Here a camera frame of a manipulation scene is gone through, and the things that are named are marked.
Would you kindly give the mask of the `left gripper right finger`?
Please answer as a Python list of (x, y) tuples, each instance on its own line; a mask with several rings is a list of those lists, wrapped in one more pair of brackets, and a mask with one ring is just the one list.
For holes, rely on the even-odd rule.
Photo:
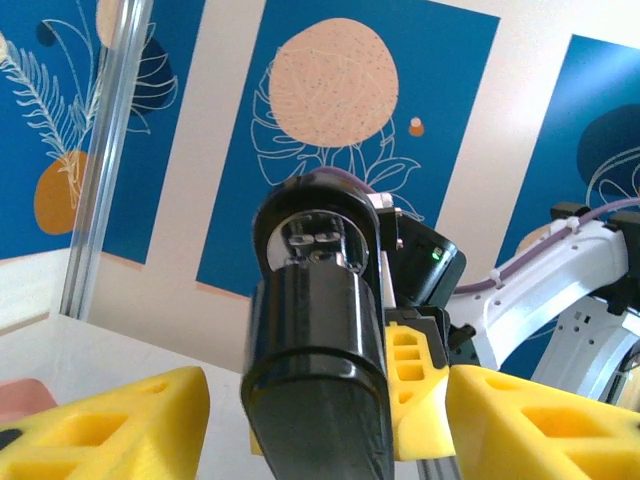
[(446, 411), (463, 480), (640, 480), (640, 413), (472, 365)]

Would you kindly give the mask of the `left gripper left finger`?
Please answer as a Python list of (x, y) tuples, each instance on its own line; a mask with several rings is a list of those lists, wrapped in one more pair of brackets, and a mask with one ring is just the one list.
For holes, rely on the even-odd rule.
[(0, 480), (195, 480), (209, 420), (197, 366), (0, 427)]

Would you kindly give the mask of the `black stapler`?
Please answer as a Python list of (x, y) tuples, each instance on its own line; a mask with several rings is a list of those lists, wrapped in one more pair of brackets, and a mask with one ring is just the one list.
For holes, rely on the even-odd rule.
[(394, 480), (372, 202), (328, 173), (291, 178), (258, 210), (253, 245), (240, 395), (275, 480)]

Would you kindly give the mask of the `pink plastic tray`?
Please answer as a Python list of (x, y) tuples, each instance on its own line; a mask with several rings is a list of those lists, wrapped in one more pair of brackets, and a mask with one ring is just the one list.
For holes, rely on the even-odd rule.
[(0, 425), (57, 405), (51, 391), (40, 380), (22, 378), (0, 382)]

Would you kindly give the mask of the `blue floral wall panel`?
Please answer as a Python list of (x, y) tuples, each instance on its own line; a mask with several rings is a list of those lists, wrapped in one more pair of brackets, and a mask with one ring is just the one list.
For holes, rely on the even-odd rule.
[(198, 282), (250, 294), (258, 206), (322, 166), (434, 225), (497, 26), (429, 0), (266, 0)]
[[(71, 240), (120, 0), (0, 0), (0, 260)], [(107, 253), (146, 260), (206, 0), (153, 0)]]
[(498, 260), (560, 202), (640, 196), (640, 49), (571, 38)]

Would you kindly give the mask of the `aluminium corner post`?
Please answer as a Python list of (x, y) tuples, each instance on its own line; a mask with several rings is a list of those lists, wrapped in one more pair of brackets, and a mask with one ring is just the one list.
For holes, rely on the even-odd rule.
[(71, 238), (59, 313), (87, 321), (154, 0), (120, 0)]

